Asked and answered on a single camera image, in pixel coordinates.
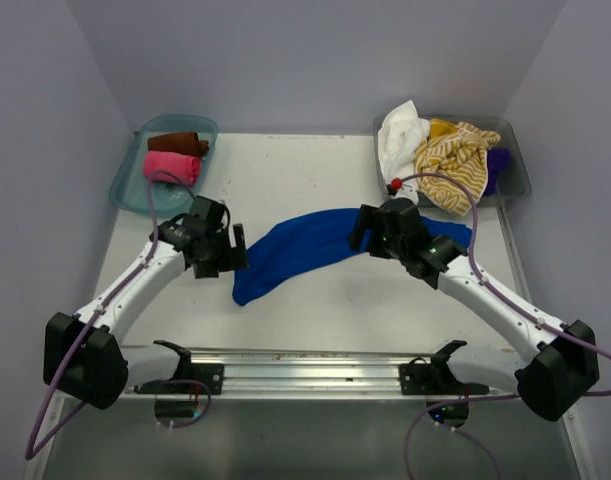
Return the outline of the blue towel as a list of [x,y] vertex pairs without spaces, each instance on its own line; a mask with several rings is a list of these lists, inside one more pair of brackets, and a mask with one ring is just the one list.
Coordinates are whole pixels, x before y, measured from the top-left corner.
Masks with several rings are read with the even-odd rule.
[[[244,306],[294,276],[367,252],[370,231],[366,232],[360,250],[351,250],[348,245],[359,209],[323,210],[274,226],[247,249],[249,268],[235,272],[232,291],[235,303]],[[448,271],[448,264],[468,254],[476,230],[421,217],[429,230],[430,242],[408,259],[395,260],[409,275],[436,288],[439,276]]]

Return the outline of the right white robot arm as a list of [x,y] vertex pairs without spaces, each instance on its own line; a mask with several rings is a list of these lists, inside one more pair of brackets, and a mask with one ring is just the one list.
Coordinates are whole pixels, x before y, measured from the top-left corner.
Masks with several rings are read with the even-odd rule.
[[472,260],[466,248],[429,231],[405,198],[363,205],[349,234],[351,249],[398,261],[413,278],[467,307],[511,346],[509,352],[452,340],[426,363],[399,368],[411,395],[517,395],[544,420],[556,421],[599,379],[595,335],[584,322],[567,325],[507,289]]

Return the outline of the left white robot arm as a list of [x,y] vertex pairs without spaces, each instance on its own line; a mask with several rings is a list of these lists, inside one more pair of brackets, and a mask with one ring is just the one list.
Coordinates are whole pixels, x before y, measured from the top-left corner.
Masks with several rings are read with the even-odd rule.
[[156,223],[143,250],[104,292],[74,314],[47,323],[43,380],[97,409],[128,387],[160,383],[170,392],[194,381],[190,352],[169,341],[126,348],[123,341],[156,296],[185,271],[197,279],[249,266],[244,227],[228,207],[196,197],[186,213]]

